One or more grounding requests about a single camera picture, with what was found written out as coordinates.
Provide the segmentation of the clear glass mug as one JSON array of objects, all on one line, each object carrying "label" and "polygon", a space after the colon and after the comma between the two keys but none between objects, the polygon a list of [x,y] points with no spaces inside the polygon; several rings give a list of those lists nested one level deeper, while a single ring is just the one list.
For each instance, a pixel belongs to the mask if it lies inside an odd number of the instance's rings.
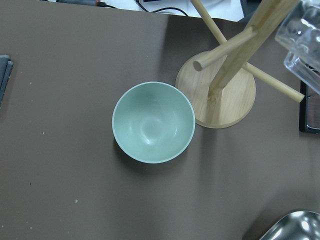
[{"label": "clear glass mug", "polygon": [[301,0],[281,23],[275,40],[288,50],[283,64],[320,93],[320,2]]}]

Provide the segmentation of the grey folded cloth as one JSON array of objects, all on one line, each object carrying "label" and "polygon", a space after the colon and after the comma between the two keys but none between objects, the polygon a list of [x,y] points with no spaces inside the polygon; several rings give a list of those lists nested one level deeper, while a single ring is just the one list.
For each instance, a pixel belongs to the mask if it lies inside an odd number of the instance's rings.
[{"label": "grey folded cloth", "polygon": [[14,63],[10,60],[9,55],[3,54],[0,56],[0,105],[3,103],[13,66]]}]

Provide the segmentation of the wooden mug tree stand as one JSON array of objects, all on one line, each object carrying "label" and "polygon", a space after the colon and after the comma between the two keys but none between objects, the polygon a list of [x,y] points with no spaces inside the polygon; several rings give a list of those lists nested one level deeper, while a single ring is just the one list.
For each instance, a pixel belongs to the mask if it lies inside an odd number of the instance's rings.
[{"label": "wooden mug tree stand", "polygon": [[248,62],[298,1],[263,0],[244,30],[230,39],[201,1],[191,3],[219,43],[187,60],[176,78],[175,86],[191,102],[197,124],[221,129],[240,122],[254,105],[255,78],[298,103],[302,101],[302,93]]}]

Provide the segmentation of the metal scoop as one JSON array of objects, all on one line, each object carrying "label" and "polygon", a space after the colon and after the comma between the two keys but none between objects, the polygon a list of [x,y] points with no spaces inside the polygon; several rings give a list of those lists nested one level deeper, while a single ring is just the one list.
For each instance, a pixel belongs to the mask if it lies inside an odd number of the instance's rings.
[{"label": "metal scoop", "polygon": [[320,214],[297,210],[278,220],[260,240],[319,240]]}]

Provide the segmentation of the green bowl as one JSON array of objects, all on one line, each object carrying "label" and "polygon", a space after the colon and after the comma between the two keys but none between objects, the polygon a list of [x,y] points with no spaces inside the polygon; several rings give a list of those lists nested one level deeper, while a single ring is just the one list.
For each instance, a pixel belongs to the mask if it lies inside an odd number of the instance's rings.
[{"label": "green bowl", "polygon": [[112,132],[129,157],[147,164],[179,156],[194,136],[196,119],[189,99],[164,82],[144,82],[127,90],[112,113]]}]

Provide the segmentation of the black mirror tray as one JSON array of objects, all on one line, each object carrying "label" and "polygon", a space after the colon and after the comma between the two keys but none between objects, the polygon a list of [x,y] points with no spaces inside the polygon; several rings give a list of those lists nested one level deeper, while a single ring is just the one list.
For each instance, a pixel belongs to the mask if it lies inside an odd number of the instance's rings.
[{"label": "black mirror tray", "polygon": [[300,92],[305,95],[299,104],[299,131],[320,134],[320,72],[302,62],[303,69],[312,78],[310,83],[300,81]]}]

